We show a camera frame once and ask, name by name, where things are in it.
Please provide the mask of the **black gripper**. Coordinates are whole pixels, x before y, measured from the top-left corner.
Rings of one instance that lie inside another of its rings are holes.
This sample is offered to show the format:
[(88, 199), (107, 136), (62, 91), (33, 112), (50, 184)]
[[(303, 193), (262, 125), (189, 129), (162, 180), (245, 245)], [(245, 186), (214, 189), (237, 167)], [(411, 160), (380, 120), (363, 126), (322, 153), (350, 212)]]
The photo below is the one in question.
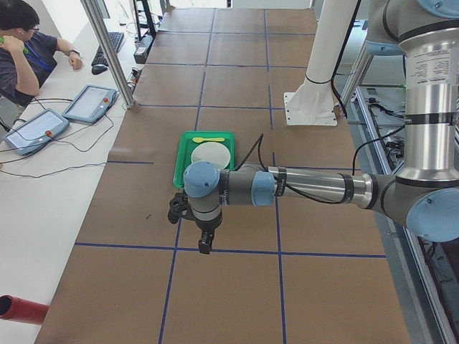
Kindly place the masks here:
[(201, 254), (210, 254), (214, 241), (214, 231), (221, 225), (222, 217), (218, 216), (209, 221), (196, 219), (195, 223), (202, 230), (202, 236), (198, 241), (199, 252)]

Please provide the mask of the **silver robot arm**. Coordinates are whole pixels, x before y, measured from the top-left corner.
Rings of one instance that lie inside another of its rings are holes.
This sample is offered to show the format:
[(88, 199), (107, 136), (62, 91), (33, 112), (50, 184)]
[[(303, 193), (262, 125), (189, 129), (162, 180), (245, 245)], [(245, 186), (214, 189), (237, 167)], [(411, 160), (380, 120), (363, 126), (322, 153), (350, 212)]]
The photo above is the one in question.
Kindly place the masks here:
[(366, 49), (406, 58), (403, 167), (394, 175), (346, 175), (247, 161), (219, 170), (194, 162), (184, 171), (184, 191), (170, 201), (168, 218), (197, 224), (201, 253), (212, 250), (224, 205), (267, 206), (284, 195), (355, 204), (431, 242), (458, 237), (458, 3), (372, 1)]

